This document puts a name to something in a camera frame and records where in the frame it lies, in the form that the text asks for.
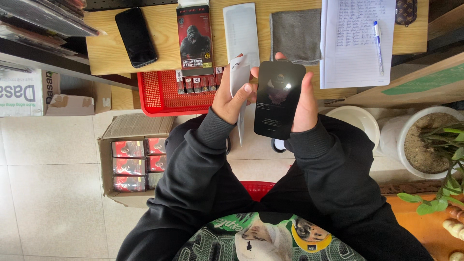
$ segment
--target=black smartphone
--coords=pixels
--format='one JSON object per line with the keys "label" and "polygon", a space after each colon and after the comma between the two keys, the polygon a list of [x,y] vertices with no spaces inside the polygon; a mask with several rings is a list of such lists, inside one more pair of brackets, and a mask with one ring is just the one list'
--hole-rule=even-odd
{"label": "black smartphone", "polygon": [[286,59],[259,66],[254,131],[258,135],[287,140],[300,99],[303,65]]}
{"label": "black smartphone", "polygon": [[115,20],[134,68],[149,65],[158,59],[140,8],[119,13]]}

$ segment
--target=gray microfiber cloth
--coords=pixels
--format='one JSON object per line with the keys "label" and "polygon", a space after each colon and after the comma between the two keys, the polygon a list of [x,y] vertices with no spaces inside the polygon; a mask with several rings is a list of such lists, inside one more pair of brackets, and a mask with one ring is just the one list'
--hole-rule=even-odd
{"label": "gray microfiber cloth", "polygon": [[304,66],[317,65],[321,59],[321,10],[271,13],[271,61],[277,52]]}

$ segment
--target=tile floor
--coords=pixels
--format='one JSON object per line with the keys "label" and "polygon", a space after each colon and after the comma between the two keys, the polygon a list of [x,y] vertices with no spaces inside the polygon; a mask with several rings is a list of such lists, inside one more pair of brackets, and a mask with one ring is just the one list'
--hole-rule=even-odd
{"label": "tile floor", "polygon": [[[373,109],[374,117],[403,111]],[[0,261],[109,261],[144,209],[125,208],[102,196],[96,139],[110,111],[86,117],[0,119]],[[247,109],[240,147],[231,135],[228,160],[240,180],[275,182],[294,161],[275,153],[270,139],[253,133],[253,105]],[[176,124],[194,116],[181,116]],[[379,183],[416,180],[400,163],[374,154],[371,176]]]}

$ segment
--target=ballpoint pen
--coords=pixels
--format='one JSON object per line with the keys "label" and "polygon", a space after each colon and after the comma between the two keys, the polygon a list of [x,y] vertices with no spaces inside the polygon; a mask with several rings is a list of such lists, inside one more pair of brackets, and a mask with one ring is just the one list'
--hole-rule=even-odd
{"label": "ballpoint pen", "polygon": [[375,31],[375,38],[377,41],[377,55],[379,57],[380,74],[383,76],[382,52],[380,51],[380,28],[379,28],[379,25],[377,24],[377,21],[374,21],[374,31]]}

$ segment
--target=hand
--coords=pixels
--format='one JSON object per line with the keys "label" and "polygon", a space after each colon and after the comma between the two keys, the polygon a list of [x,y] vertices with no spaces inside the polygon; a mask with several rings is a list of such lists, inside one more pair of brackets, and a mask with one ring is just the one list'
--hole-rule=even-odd
{"label": "hand", "polygon": [[[276,53],[277,59],[287,59],[281,52]],[[258,78],[259,67],[253,67],[251,74]],[[317,101],[314,98],[313,85],[311,79],[314,73],[308,72],[301,82],[301,94],[298,106],[296,107],[295,117],[291,132],[303,132],[314,128],[317,123]]]}
{"label": "hand", "polygon": [[230,89],[230,65],[227,65],[222,74],[221,86],[214,96],[211,108],[213,109],[213,112],[219,116],[219,118],[230,124],[235,124],[243,102],[246,101],[246,105],[250,105],[251,102],[247,100],[248,98],[252,101],[256,101],[257,89],[257,84],[244,84],[232,98]]}

